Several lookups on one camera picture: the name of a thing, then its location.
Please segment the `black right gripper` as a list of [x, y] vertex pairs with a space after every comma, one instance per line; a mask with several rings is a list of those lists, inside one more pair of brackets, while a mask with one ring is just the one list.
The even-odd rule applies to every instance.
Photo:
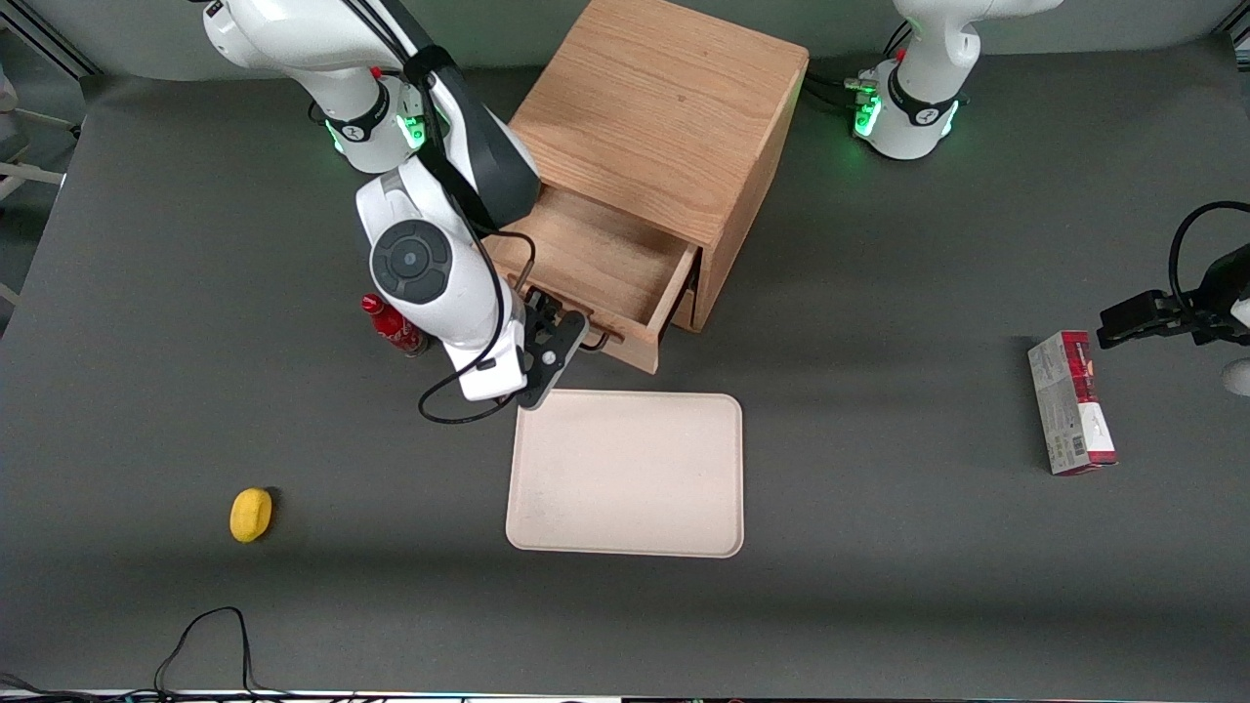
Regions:
[[572, 335], [576, 323], [566, 323], [566, 308], [545, 291], [528, 291], [528, 338]]

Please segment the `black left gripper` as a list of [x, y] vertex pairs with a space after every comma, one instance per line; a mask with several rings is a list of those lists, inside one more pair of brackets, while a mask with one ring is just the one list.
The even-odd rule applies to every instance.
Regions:
[[1176, 295], [1148, 290], [1100, 311], [1099, 346], [1112, 349], [1130, 340], [1156, 336], [1165, 326], [1170, 329], [1166, 336], [1190, 334], [1198, 346], [1215, 341], [1249, 346], [1248, 299], [1232, 293], [1192, 289], [1184, 294], [1184, 300], [1186, 309]]

